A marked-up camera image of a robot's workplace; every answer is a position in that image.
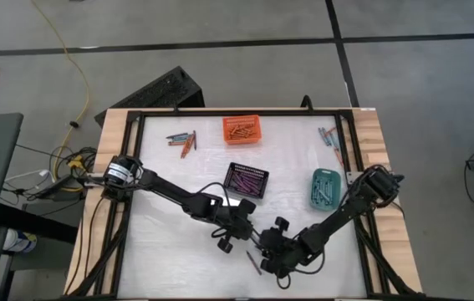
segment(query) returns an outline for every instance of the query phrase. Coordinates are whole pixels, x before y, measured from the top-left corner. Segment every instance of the white table surface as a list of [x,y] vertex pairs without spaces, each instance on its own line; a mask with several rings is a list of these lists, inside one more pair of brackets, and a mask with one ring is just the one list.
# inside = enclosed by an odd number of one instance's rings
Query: white table surface
[[[148,117],[140,160],[144,168],[188,191],[212,181],[223,182],[231,162],[270,172],[268,186],[250,219],[260,232],[273,227],[277,216],[290,221],[287,236],[321,222],[329,213],[309,205],[313,172],[344,170],[331,147],[321,140],[318,127],[335,126],[329,116],[261,117],[262,139],[254,145],[227,145],[222,117]],[[181,159],[180,146],[168,146],[168,135],[197,132],[197,150]],[[220,187],[207,190],[221,195]],[[326,245],[326,261],[316,275],[292,273],[292,285],[280,289],[276,277],[259,276],[245,253],[260,264],[260,252],[251,241],[232,239],[225,254],[211,238],[216,226],[198,222],[180,207],[146,191],[134,195],[119,298],[334,298],[364,297],[358,247],[352,223],[335,233]],[[317,258],[307,267],[314,270]]]

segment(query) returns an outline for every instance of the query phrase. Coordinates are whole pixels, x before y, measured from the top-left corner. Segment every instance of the orange basket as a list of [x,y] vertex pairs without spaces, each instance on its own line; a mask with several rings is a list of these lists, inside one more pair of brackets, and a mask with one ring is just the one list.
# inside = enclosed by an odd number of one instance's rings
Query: orange basket
[[223,140],[230,145],[257,143],[261,140],[259,115],[224,117]]

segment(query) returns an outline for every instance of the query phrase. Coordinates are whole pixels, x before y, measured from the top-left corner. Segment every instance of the gray floor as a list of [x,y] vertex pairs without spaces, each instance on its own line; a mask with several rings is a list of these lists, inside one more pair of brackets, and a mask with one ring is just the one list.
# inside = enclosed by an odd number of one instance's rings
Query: gray floor
[[[40,0],[70,47],[272,38],[329,38],[324,1]],[[345,37],[474,33],[466,0],[334,1]],[[29,0],[0,0],[0,50],[58,48]],[[463,164],[474,151],[474,40],[346,45],[362,106],[380,115],[392,166],[406,175],[401,201],[423,289],[474,299],[474,205]],[[346,107],[332,44],[78,54],[93,104],[73,148],[97,146],[92,117],[181,65],[206,105]],[[0,57],[0,113],[25,115],[19,143],[45,151],[82,107],[84,86],[62,55]],[[16,150],[10,175],[44,168],[45,156]],[[470,175],[474,190],[474,174]],[[63,269],[16,276],[12,300],[58,297]]]

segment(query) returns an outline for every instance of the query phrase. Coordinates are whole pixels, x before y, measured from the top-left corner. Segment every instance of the teal basket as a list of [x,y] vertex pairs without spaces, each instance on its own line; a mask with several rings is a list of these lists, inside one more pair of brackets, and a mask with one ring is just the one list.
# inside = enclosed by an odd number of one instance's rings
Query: teal basket
[[339,198],[339,173],[324,168],[314,171],[311,184],[311,206],[323,211],[333,211],[339,206]]

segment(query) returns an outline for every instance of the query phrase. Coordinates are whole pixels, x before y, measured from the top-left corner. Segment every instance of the yellow cord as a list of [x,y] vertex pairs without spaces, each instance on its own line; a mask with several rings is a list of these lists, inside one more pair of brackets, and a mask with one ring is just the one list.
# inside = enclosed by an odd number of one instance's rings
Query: yellow cord
[[[38,6],[38,4],[36,4],[36,1],[34,0],[30,0],[34,7],[38,10],[38,12],[42,15],[42,17],[45,19],[45,21],[47,21],[47,24],[49,25],[49,27],[51,27],[51,29],[54,31],[54,34],[56,35],[56,37],[60,40],[60,43],[62,44],[62,48],[64,49],[64,54],[66,55],[66,59],[68,59],[69,62],[71,62],[71,64],[73,64],[75,66],[75,68],[79,71],[80,75],[83,77],[83,81],[84,81],[84,86],[86,86],[86,101],[84,102],[84,108],[82,111],[80,111],[79,115],[77,116],[77,118],[75,119],[75,122],[79,123],[79,121],[83,118],[84,116],[84,113],[86,112],[86,109],[88,109],[88,105],[89,105],[89,102],[90,102],[90,94],[89,94],[89,84],[88,84],[88,80],[86,79],[86,75],[84,75],[84,72],[83,70],[79,67],[79,65],[77,64],[77,62],[75,62],[71,56],[69,55],[68,53],[68,48],[66,47],[66,43],[64,42],[64,40],[62,39],[62,37],[60,36],[60,33],[59,31],[56,29],[56,27],[53,25],[53,23],[51,22],[51,20],[49,20],[49,18],[47,18],[47,16],[45,15],[45,13],[43,13],[43,11],[40,9],[40,7]],[[60,145],[60,148],[59,148],[59,152],[57,154],[57,157],[54,159],[54,166],[53,166],[53,172],[52,172],[52,176],[53,176],[53,179],[56,180],[58,179],[59,177],[59,166],[58,166],[58,162],[59,162],[59,158],[60,155],[62,155],[62,150],[66,147],[66,145],[68,144],[69,142],[69,137],[71,136],[71,132],[73,131],[73,126],[69,126],[69,130],[68,130],[68,133],[66,134],[66,136],[64,137],[64,140],[62,141],[62,145]],[[77,191],[82,191],[83,188],[82,187],[79,187],[79,188],[62,188],[63,191],[71,191],[71,192],[77,192]]]

